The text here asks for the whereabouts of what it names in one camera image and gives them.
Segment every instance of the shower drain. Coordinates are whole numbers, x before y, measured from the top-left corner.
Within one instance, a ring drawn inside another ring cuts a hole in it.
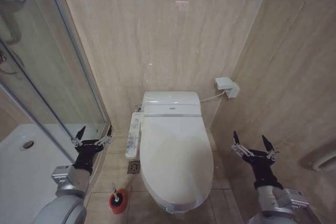
[[[136,174],[140,172],[140,161],[129,161],[127,174]]]
[[[34,141],[30,140],[22,145],[23,149],[29,149],[34,145]]]

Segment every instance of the toilet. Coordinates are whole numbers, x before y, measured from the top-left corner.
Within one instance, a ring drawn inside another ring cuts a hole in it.
[[[141,176],[156,203],[182,214],[212,187],[211,146],[195,92],[145,92],[140,137]]]

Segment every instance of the tiled floor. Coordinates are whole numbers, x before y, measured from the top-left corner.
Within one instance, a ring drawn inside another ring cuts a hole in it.
[[[207,133],[214,156],[213,189],[198,208],[183,215],[170,215],[154,202],[140,174],[127,174],[128,160],[125,158],[124,151],[128,132],[115,131],[114,142],[109,147],[104,168],[90,195],[85,224],[242,224],[243,221],[210,130],[207,130]],[[113,214],[108,203],[112,182],[117,188],[125,188],[129,196],[128,208],[120,215]]]

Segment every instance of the toilet seat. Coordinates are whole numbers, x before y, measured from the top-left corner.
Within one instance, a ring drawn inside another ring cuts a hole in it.
[[[200,116],[144,117],[140,144],[144,183],[167,211],[186,212],[208,196],[213,157]]]

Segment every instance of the beige marble wall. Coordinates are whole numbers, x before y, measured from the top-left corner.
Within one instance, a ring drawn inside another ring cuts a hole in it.
[[[308,198],[322,223],[336,222],[336,172],[311,163],[336,148],[336,0],[264,0],[233,73],[236,99],[221,102],[211,130],[245,220],[258,211],[252,169],[230,150],[232,133],[280,151],[273,167]]]
[[[20,124],[33,123],[0,87],[0,143]]]
[[[144,91],[216,94],[261,0],[67,0],[110,120],[129,127]],[[207,127],[219,100],[202,105]]]

